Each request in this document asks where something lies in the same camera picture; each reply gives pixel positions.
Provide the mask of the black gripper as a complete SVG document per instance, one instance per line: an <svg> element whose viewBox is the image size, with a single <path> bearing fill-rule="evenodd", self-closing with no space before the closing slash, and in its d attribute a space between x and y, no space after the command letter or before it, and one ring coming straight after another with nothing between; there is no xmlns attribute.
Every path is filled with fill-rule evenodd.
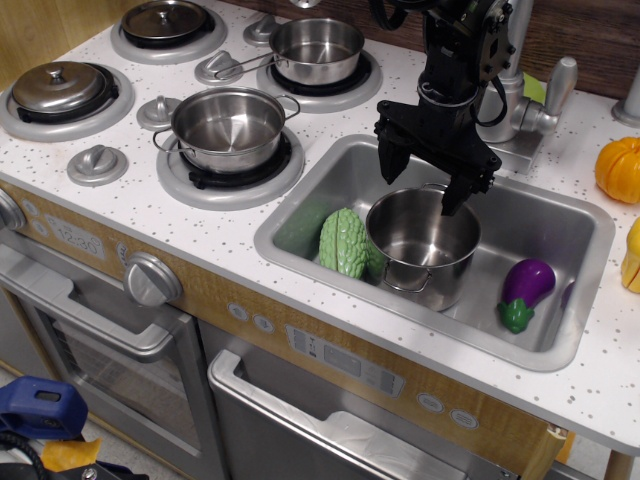
<svg viewBox="0 0 640 480"><path fill-rule="evenodd" d="M443 216L455 215L471 194L488 192L501 160L476 130L486 87L481 82L467 99L447 103L423 82L416 105L380 101L375 134L386 183L392 184L415 156L450 176L442 198Z"/></svg>

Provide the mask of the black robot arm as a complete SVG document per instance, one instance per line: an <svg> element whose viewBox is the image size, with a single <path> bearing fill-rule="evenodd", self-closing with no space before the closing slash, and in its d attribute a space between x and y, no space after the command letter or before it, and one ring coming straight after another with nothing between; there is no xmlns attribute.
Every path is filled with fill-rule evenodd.
<svg viewBox="0 0 640 480"><path fill-rule="evenodd" d="M478 127L500 123L503 106L491 120L481 120L485 91L493 86L506 97L499 74L515 52L508 38L513 11L507 1L395 1L369 4L374 20L387 31L407 15L422 16L426 65L417 82L415 105L382 100L374 132L382 177L393 183L411 157L449 174L442 215L452 216L473 194L485 193L500 168L499 157L480 138Z"/></svg>

